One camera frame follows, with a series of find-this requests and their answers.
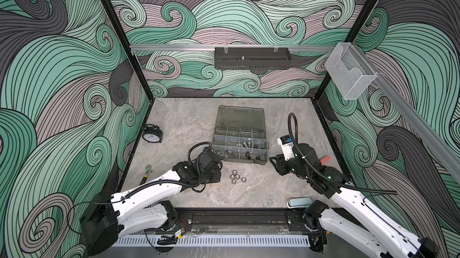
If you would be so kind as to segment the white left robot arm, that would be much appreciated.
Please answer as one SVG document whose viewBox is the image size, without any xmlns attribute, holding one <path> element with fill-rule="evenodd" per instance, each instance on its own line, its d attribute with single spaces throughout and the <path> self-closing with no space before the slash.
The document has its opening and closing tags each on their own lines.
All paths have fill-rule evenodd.
<svg viewBox="0 0 460 258">
<path fill-rule="evenodd" d="M 158 178 L 114 194 L 101 192 L 88 202 L 80 217 L 81 236 L 88 258 L 106 251 L 119 238 L 146 229 L 170 230 L 177 211 L 169 198 L 186 190 L 218 183 L 222 161 L 207 148 L 192 161 L 179 162 Z"/>
</svg>

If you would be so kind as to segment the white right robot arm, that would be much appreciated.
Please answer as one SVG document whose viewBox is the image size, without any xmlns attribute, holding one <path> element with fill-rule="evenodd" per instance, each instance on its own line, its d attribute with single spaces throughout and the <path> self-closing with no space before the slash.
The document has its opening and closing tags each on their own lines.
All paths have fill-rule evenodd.
<svg viewBox="0 0 460 258">
<path fill-rule="evenodd" d="M 278 139 L 283 153 L 269 160 L 280 175 L 288 173 L 305 179 L 320 195 L 340 205 L 355 221 L 342 216 L 327 204 L 313 201 L 302 220 L 310 232 L 310 248 L 323 252 L 327 233 L 345 240 L 369 258 L 436 258 L 437 244 L 419 237 L 381 211 L 338 169 L 326 166 L 308 144 L 295 144 L 289 136 Z"/>
</svg>

